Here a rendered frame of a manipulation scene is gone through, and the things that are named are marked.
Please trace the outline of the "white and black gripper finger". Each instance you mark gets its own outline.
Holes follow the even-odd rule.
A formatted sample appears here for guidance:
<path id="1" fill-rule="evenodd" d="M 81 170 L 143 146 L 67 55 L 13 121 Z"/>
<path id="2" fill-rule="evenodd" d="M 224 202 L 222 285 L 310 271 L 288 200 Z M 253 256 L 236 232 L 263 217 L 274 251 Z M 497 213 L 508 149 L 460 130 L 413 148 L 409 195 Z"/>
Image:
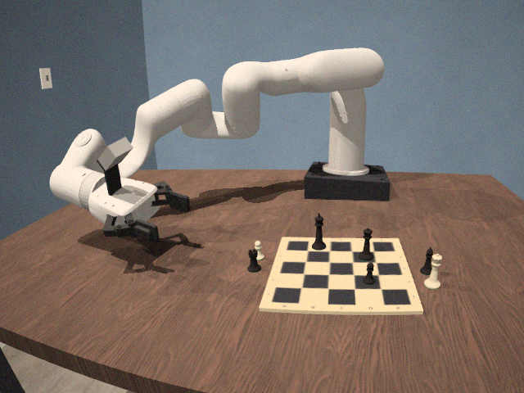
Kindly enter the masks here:
<path id="1" fill-rule="evenodd" d="M 169 205 L 170 208 L 180 210 L 182 212 L 188 213 L 190 211 L 190 202 L 189 197 L 177 192 L 172 192 L 170 185 L 165 181 L 152 184 L 158 187 L 155 194 L 155 201 L 152 201 L 151 206 L 166 206 Z M 164 189 L 162 189 L 164 188 Z M 166 199 L 159 200 L 159 195 L 165 195 Z"/>
<path id="2" fill-rule="evenodd" d="M 125 224 L 115 225 L 116 217 L 108 215 L 103 227 L 105 237 L 142 237 L 157 243 L 159 239 L 158 227 L 141 219 L 134 221 L 132 214 L 125 215 Z"/>

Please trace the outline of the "white queen chess piece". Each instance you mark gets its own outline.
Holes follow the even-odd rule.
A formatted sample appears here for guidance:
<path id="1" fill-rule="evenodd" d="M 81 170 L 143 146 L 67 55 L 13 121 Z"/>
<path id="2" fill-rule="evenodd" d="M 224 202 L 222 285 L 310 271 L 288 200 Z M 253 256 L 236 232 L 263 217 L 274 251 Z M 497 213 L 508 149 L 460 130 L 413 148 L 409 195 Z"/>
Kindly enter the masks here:
<path id="1" fill-rule="evenodd" d="M 433 261 L 431 262 L 431 264 L 433 265 L 433 267 L 431 270 L 431 275 L 427 280 L 425 280 L 424 286 L 426 288 L 435 290 L 435 289 L 440 288 L 440 282 L 438 281 L 437 277 L 438 277 L 438 266 L 440 266 L 440 261 L 442 259 L 442 256 L 439 254 L 436 254 L 432 256 L 432 259 Z"/>

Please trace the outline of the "cream chessboard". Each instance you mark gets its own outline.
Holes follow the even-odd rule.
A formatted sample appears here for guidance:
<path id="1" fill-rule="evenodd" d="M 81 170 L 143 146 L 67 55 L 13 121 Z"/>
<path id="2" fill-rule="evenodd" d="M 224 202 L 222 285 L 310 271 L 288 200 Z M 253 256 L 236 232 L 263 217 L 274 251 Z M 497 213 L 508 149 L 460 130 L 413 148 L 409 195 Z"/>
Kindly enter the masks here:
<path id="1" fill-rule="evenodd" d="M 412 315 L 423 308 L 399 238 L 372 238 L 373 259 L 359 259 L 364 238 L 282 237 L 260 311 L 292 314 Z M 375 283 L 366 285 L 367 264 Z"/>

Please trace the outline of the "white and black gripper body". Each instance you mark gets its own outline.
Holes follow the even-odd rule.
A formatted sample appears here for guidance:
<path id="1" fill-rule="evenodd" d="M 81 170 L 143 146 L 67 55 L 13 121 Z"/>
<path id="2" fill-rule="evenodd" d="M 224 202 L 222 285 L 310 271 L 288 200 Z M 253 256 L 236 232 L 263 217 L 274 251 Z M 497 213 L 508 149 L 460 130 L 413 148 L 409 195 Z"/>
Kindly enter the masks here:
<path id="1" fill-rule="evenodd" d="M 114 226 L 125 224 L 124 216 L 128 214 L 132 214 L 134 220 L 141 219 L 147 222 L 160 209 L 159 206 L 151 206 L 151 202 L 155 201 L 152 195 L 158 189 L 156 186 L 129 178 L 121 178 L 121 184 L 122 188 L 109 196 L 103 175 L 95 181 L 90 190 L 89 211 L 103 224 L 108 215 L 117 216 Z"/>

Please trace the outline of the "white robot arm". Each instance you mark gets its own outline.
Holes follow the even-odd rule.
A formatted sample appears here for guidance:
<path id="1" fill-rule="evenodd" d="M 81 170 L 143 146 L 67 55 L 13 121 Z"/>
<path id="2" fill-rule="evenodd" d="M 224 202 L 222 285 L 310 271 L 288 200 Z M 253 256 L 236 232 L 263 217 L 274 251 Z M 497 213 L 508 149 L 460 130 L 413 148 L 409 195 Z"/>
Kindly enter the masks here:
<path id="1" fill-rule="evenodd" d="M 135 175 L 156 141 L 177 127 L 192 138 L 250 138 L 260 128 L 260 92 L 273 97 L 331 92 L 329 158 L 323 171 L 368 174 L 369 168 L 363 167 L 364 88 L 377 84 L 383 74 L 383 60 L 368 48 L 315 52 L 285 61 L 241 62 L 224 75 L 224 112 L 213 112 L 206 85 L 189 79 L 138 108 L 132 145 L 124 137 L 107 146 L 95 129 L 80 133 L 53 170 L 50 188 L 56 197 L 89 210 L 89 193 L 98 178 L 105 175 L 112 196 L 122 188 L 120 178 Z"/>

